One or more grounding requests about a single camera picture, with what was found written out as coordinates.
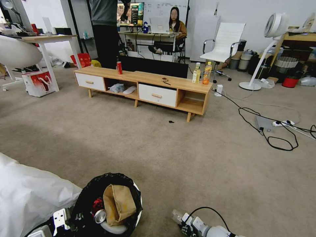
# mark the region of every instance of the chair armrest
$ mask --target chair armrest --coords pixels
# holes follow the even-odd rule
[[[206,43],[208,42],[208,41],[213,41],[213,42],[215,42],[215,40],[214,39],[207,39],[207,40],[205,40],[204,41],[204,44],[203,44],[203,53],[205,54],[205,52],[204,52],[204,50],[205,50],[205,45],[206,45]]]
[[[241,41],[235,42],[235,43],[232,43],[232,44],[231,44],[229,57],[231,57],[231,54],[233,53],[233,48],[234,48],[235,44],[240,44],[240,43],[241,43]]]

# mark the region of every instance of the wooden drawer handle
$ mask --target wooden drawer handle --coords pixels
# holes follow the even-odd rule
[[[151,95],[152,95],[153,97],[162,98],[161,95],[157,95],[157,94],[154,94],[154,93],[152,93]]]

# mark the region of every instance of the white drawer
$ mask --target white drawer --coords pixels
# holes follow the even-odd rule
[[[105,91],[103,77],[75,73],[79,86]]]
[[[169,105],[175,107],[177,91],[138,84],[139,98],[147,101],[152,101],[158,104]]]

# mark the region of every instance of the red soda can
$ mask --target red soda can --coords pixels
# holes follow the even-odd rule
[[[105,221],[106,212],[104,209],[103,199],[97,198],[92,205],[92,217],[97,224]]]
[[[122,63],[121,62],[117,62],[116,66],[118,67],[118,73],[121,75],[123,74],[123,70],[122,70]]]

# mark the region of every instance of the white round chair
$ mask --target white round chair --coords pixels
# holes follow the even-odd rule
[[[15,78],[10,68],[21,68],[38,64],[42,59],[42,53],[30,43],[19,39],[0,35],[0,63],[2,63],[13,82],[2,85],[4,91],[6,86],[21,83],[21,78]]]

